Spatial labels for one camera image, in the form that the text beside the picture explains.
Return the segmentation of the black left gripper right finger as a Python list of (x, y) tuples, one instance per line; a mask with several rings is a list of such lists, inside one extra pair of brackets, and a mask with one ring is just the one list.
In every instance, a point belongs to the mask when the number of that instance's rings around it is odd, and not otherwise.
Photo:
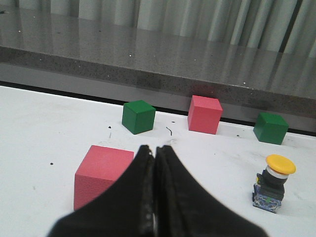
[(159, 237), (267, 236), (208, 193), (171, 146), (156, 149), (154, 198)]

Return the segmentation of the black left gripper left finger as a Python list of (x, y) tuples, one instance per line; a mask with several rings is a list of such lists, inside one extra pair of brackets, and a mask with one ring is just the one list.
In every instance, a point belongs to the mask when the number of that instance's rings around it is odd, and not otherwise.
[(154, 157), (140, 146), (113, 185), (84, 207), (59, 219), (50, 237), (153, 237)]

